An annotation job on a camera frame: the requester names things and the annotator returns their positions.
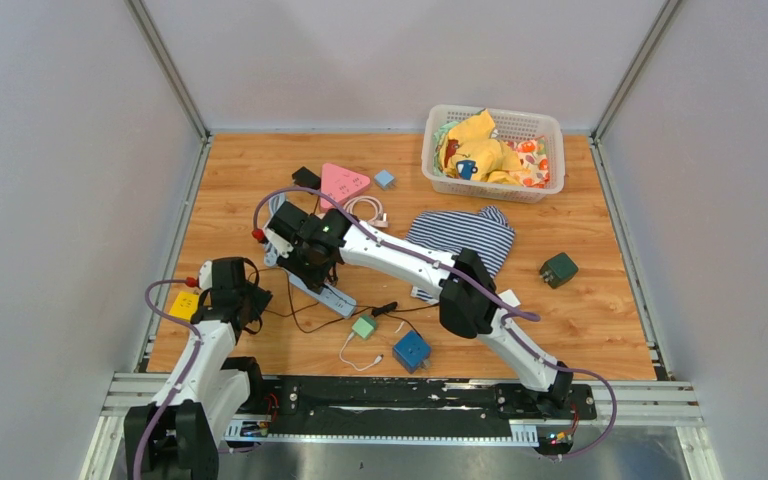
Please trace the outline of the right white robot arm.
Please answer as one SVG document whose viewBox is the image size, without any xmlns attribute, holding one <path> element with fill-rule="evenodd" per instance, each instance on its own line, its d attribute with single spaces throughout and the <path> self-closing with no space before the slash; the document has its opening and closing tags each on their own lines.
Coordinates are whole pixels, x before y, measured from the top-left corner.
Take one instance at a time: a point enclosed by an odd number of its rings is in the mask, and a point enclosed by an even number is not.
<svg viewBox="0 0 768 480">
<path fill-rule="evenodd" d="M 432 250 L 395 238 L 365 221 L 332 209 L 323 217 L 283 204 L 264 228 L 280 267 L 321 290 L 336 264 L 365 267 L 405 281 L 438 304 L 448 332 L 478 339 L 516 373 L 544 417 L 556 417 L 571 403 L 572 373 L 546 353 L 518 325 L 538 321 L 520 309 L 512 291 L 499 293 L 479 254 Z"/>
</svg>

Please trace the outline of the blue cube charger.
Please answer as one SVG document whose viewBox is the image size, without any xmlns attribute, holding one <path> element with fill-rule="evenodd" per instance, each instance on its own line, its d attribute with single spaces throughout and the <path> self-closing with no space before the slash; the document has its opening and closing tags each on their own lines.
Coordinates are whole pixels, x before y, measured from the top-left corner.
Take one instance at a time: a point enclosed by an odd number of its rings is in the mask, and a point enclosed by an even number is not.
<svg viewBox="0 0 768 480">
<path fill-rule="evenodd" d="M 426 365 L 431 347 L 416 331 L 411 330 L 392 347 L 392 354 L 409 374 L 413 374 Z"/>
</svg>

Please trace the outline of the black adapter with cable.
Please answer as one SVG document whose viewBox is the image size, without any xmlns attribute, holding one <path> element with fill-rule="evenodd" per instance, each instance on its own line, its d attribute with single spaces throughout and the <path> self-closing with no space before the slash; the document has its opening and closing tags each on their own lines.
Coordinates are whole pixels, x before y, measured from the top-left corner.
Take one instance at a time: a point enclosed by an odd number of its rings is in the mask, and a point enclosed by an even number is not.
<svg viewBox="0 0 768 480">
<path fill-rule="evenodd" d="M 282 270 L 282 269 L 280 269 L 278 267 L 268 267 L 268 268 L 266 268 L 264 270 L 260 270 L 259 271 L 260 274 L 265 274 L 267 272 L 280 272 L 280 273 L 283 273 L 287 279 L 289 278 L 289 274 L 286 271 L 284 271 L 284 270 Z M 291 284 L 290 280 L 288 279 L 287 280 L 288 302 L 292 305 L 291 306 L 291 310 L 290 310 L 289 313 L 286 313 L 286 314 L 279 313 L 277 311 L 273 311 L 273 310 L 270 310 L 270 309 L 266 309 L 265 312 L 268 313 L 268 314 L 271 314 L 271 315 L 275 315 L 276 317 L 279 317 L 279 318 L 292 318 L 294 324 L 296 325 L 296 327 L 302 333 L 304 333 L 304 334 L 313 334 L 313 333 L 315 333 L 315 332 L 317 332 L 319 330 L 322 330 L 322 329 L 327 328 L 327 327 L 329 327 L 331 325 L 335 325 L 337 323 L 343 322 L 345 320 L 344 317 L 338 317 L 338 318 L 329 320 L 327 322 L 324 322 L 324 323 L 322 323 L 322 324 L 320 324 L 320 325 L 318 325 L 316 327 L 312 327 L 312 328 L 309 328 L 309 329 L 303 328 L 300 325 L 300 323 L 299 323 L 298 314 L 300 312 L 305 311 L 305 310 L 311 309 L 311 308 L 313 308 L 315 306 L 319 306 L 320 303 L 318 301 L 315 301 L 312 304 L 305 305 L 305 306 L 300 307 L 300 308 L 295 308 L 293 306 L 293 294 L 292 294 L 291 287 L 292 287 L 292 284 Z M 381 315 L 393 316 L 394 314 L 398 314 L 398 313 L 419 312 L 419 311 L 429 310 L 429 309 L 436 308 L 436 307 L 437 307 L 437 304 L 430 304 L 430 305 L 411 307 L 411 308 L 400 308 L 399 304 L 397 302 L 390 302 L 388 304 L 381 305 L 381 306 L 366 305 L 366 306 L 362 306 L 359 310 L 355 310 L 353 313 L 351 313 L 349 315 L 349 319 L 354 318 L 355 316 L 359 316 L 360 314 L 364 314 L 364 313 L 370 313 L 372 315 L 372 317 L 375 318 L 375 317 L 378 317 L 378 316 L 381 316 Z"/>
</svg>

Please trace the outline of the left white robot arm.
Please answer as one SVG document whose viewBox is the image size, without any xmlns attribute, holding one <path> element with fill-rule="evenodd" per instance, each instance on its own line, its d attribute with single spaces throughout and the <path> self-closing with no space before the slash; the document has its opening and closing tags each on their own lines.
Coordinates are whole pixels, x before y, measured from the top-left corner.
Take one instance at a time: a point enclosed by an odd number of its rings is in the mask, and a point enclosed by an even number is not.
<svg viewBox="0 0 768 480">
<path fill-rule="evenodd" d="M 276 406 L 266 393 L 257 361 L 234 357 L 241 335 L 272 298 L 244 257 L 205 262 L 184 285 L 197 288 L 189 318 L 158 310 L 189 332 L 186 347 L 169 378 L 145 405 L 124 420 L 125 455 L 131 479 L 215 479 L 219 450 L 233 416 Z"/>
</svg>

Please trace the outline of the light blue power strip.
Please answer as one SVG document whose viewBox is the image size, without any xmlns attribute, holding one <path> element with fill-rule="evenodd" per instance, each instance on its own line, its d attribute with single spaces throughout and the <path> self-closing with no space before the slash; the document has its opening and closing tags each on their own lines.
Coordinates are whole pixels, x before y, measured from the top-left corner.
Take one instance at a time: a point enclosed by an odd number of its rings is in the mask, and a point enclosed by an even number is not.
<svg viewBox="0 0 768 480">
<path fill-rule="evenodd" d="M 265 248 L 264 254 L 264 264 L 267 267 L 282 270 L 288 275 L 288 280 L 293 287 L 311 297 L 320 305 L 326 306 L 328 309 L 334 311 L 340 318 L 348 319 L 355 313 L 357 301 L 354 298 L 344 294 L 339 289 L 329 284 L 326 284 L 319 292 L 310 290 L 298 276 L 280 267 L 277 263 L 278 259 L 279 255 L 277 250 L 272 245 L 268 245 Z"/>
</svg>

